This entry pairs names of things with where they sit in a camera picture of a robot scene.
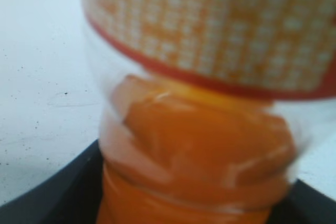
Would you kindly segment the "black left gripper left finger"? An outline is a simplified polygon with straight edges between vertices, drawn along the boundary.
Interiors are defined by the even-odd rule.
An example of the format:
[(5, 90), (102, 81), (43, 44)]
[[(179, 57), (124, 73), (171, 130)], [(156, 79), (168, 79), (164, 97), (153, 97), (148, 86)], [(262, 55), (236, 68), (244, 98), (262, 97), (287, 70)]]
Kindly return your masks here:
[(95, 223), (101, 173), (102, 156), (94, 141), (45, 182), (1, 206), (1, 223)]

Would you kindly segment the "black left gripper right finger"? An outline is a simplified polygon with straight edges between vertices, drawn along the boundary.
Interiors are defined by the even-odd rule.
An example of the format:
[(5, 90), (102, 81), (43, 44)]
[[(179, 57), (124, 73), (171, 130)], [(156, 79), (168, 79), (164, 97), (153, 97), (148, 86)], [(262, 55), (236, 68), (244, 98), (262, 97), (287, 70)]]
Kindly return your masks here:
[(277, 204), (268, 224), (336, 224), (335, 201), (301, 180)]

